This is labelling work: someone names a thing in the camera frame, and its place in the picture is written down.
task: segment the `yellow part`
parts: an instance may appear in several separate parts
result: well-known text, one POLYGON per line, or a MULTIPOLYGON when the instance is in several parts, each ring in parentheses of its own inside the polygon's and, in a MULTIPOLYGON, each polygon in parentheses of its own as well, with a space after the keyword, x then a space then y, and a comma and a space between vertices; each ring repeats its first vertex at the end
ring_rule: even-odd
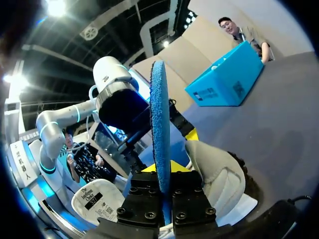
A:
POLYGON ((197 130, 194 128, 188 135, 185 137, 187 140, 196 140, 198 141, 197 130))
MULTIPOLYGON (((156 172, 156 167, 155 164, 151 165, 150 167, 142 170, 142 172, 152 172, 155 171, 156 172)), ((170 161, 170 171, 172 173, 176 173, 177 171, 181 171, 181 172, 190 172, 190 170, 188 170, 187 168, 181 166, 180 164, 176 163, 175 161, 171 160, 170 161)))

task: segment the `man's hand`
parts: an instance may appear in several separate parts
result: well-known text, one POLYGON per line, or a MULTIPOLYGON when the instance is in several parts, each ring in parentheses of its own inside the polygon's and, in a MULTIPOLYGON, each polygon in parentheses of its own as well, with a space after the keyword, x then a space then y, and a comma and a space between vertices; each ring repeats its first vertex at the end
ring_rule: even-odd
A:
POLYGON ((95 156, 95 159, 96 159, 95 165, 97 165, 97 166, 103 166, 104 165, 103 158, 100 155, 97 154, 95 156))
POLYGON ((73 155, 72 155, 72 154, 68 154, 68 156, 67 156, 67 162, 68 162, 68 164, 69 164, 69 166, 70 166, 71 169, 74 169, 74 168, 75 168, 76 162, 75 162, 75 160, 73 159, 73 155))
POLYGON ((270 58, 270 48, 267 42, 263 42, 263 44, 261 45, 261 51, 262 51, 261 62, 263 64, 266 64, 270 58))

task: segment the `patterned shirt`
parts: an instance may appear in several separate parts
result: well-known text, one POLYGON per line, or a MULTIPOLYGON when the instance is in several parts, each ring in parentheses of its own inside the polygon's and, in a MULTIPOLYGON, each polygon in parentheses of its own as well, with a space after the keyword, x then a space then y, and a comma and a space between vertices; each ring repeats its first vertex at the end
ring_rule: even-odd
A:
MULTIPOLYGON (((75 143, 75 146, 78 147, 82 144, 84 143, 75 143)), ((79 177, 82 177, 86 183, 98 178, 103 178, 110 182, 114 181, 117 172, 105 160, 103 160, 104 165, 102 167, 95 165, 95 157, 91 154, 87 146, 72 151, 72 154, 76 162, 75 172, 79 177)), ((69 164, 67 163, 66 165, 72 175, 69 164)))

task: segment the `eyeglasses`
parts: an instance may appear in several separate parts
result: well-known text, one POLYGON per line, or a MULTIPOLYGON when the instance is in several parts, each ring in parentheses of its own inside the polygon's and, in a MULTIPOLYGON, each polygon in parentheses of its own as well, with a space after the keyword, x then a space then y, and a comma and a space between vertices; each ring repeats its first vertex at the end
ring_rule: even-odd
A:
POLYGON ((231 22, 227 21, 224 25, 220 26, 221 28, 225 29, 226 27, 230 26, 231 22))

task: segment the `blue box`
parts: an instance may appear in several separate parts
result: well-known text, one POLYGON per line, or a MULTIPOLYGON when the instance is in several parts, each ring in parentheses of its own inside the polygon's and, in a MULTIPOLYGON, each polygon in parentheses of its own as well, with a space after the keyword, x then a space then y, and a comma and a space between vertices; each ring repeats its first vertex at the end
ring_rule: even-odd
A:
POLYGON ((248 41, 214 62, 185 90, 199 106, 239 106, 264 64, 248 41))

